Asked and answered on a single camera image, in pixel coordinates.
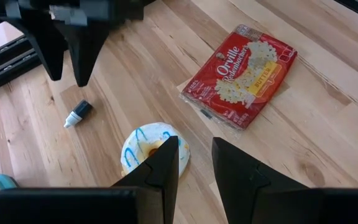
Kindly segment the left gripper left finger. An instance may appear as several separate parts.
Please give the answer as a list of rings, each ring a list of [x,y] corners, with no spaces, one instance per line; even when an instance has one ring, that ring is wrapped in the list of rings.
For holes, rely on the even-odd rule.
[[[112,187],[120,190],[115,206],[120,224],[173,224],[179,179],[178,137],[169,137]]]

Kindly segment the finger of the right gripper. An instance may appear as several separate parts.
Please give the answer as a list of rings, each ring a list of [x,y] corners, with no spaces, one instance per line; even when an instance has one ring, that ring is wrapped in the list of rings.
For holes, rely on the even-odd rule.
[[[77,85],[86,86],[99,52],[109,36],[110,25],[105,22],[91,22],[87,26],[67,25],[63,22],[53,24],[68,44]]]
[[[43,17],[11,18],[6,22],[20,30],[29,40],[52,81],[62,78],[67,43],[50,19]]]

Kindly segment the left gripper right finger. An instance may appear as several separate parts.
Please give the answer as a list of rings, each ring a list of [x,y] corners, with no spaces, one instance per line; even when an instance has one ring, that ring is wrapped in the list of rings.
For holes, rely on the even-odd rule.
[[[228,224],[251,224],[255,201],[264,190],[308,188],[223,138],[213,138],[211,155]]]

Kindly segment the white frosted donut blue drizzle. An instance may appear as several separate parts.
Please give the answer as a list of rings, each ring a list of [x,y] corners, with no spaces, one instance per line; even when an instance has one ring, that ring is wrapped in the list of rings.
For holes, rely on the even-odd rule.
[[[190,160],[189,144],[173,126],[161,122],[145,124],[129,135],[121,151],[121,175],[124,177],[132,172],[171,136],[178,137],[179,176],[181,176]]]

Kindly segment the small white-capped dropper bottle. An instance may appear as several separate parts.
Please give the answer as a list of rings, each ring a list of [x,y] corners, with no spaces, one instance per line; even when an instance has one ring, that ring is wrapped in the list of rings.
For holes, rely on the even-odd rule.
[[[93,109],[93,106],[86,100],[80,101],[76,107],[70,112],[65,120],[64,128],[69,128],[77,125],[82,121]]]

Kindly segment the red popcorn packet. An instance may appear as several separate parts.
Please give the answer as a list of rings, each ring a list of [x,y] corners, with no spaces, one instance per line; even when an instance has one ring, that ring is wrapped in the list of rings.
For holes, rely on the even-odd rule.
[[[239,24],[181,95],[212,118],[245,130],[279,89],[297,55],[281,40]]]

